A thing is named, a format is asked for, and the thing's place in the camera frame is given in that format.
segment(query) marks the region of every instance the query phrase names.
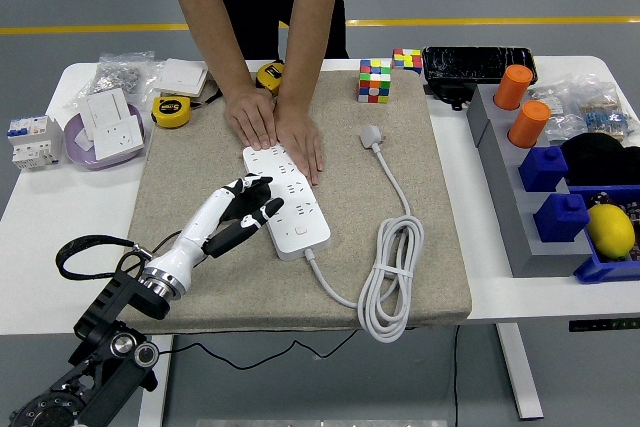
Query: person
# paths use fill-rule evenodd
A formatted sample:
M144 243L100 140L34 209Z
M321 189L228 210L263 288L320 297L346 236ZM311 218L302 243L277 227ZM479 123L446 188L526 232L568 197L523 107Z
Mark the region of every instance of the person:
M323 58L348 58L343 0L178 0L191 35L226 100L225 118L245 146L277 141L312 185L324 169L309 106ZM278 21L289 25L276 100L245 60L278 59Z

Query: rubik's cube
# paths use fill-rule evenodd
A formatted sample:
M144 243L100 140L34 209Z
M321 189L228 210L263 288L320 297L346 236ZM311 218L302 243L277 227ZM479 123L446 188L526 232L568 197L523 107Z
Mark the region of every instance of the rubik's cube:
M418 49L393 49L391 67L394 69L422 72L422 56Z
M388 60L360 61L358 102L386 104L391 88L391 63Z

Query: white cable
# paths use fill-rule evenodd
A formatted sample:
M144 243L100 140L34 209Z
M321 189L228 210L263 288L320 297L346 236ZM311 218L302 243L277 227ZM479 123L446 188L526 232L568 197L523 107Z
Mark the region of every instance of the white cable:
M342 298L331 288L324 279L322 272L320 272L311 249L305 250L304 254L318 281L327 293L345 307L358 309L360 325L374 339L384 343L391 343L402 335L409 320L411 283L413 281L413 272L422 255L424 228L420 220L411 215L409 202L389 170L382 152L380 152L380 146L375 142L371 147L382 164L387 177L389 177L393 187L396 189L406 214L395 219L386 219L380 225L376 260L360 292L358 303ZM397 245L395 266L390 263L394 245ZM383 294L382 287L385 279L393 279L393 281ZM396 290L398 291L398 298L395 309L393 314L387 314L382 304Z

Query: blue tray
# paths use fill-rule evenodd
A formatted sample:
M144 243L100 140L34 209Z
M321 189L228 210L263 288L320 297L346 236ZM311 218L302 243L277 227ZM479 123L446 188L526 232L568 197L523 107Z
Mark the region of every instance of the blue tray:
M606 192L611 199L620 205L640 202L640 185L601 185L570 187L572 194L580 194L588 202L598 192ZM640 261L624 260L606 261L596 252L591 237L587 233L593 255L573 273L583 284L597 284L619 280L640 280Z

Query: white table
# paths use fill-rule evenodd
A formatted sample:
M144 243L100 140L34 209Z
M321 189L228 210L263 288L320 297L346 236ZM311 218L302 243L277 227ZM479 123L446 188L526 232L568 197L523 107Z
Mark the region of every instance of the white table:
M538 85L570 72L614 80L606 65L594 57L537 57L535 61ZM254 70L262 65L249 64ZM72 115L65 105L92 79L95 67L74 64L64 71L47 109L62 125ZM328 60L323 66L325 70L358 67L359 60ZM624 94L619 89L618 93L623 108L632 114ZM465 112L455 112L433 98L428 106L471 288L473 310L468 322L503 327L499 331L508 365L522 363L522 358L512 362L509 351L524 354L517 320L640 315L640 281L581 285L573 277L513 278ZM148 112L144 115L149 122ZM8 259L0 271L5 286L0 309L9 314L0 316L0 335L73 332L105 282L63 279L55 267L55 255L81 235L127 236L144 161L140 155L120 166L89 171L65 159L61 165L20 174L0 222L0 246ZM122 248L90 249L70 259L67 267L85 273L112 271L121 253ZM515 374L512 381L517 390ZM536 416L534 406L529 417Z

